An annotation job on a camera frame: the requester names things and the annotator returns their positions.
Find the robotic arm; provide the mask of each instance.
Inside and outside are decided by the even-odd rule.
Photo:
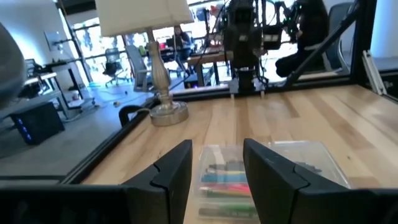
[[[24,56],[0,23],[0,110],[18,95],[26,79]]]

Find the lamp shade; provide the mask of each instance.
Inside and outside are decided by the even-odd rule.
[[[187,0],[95,0],[95,3],[104,37],[193,22]]]

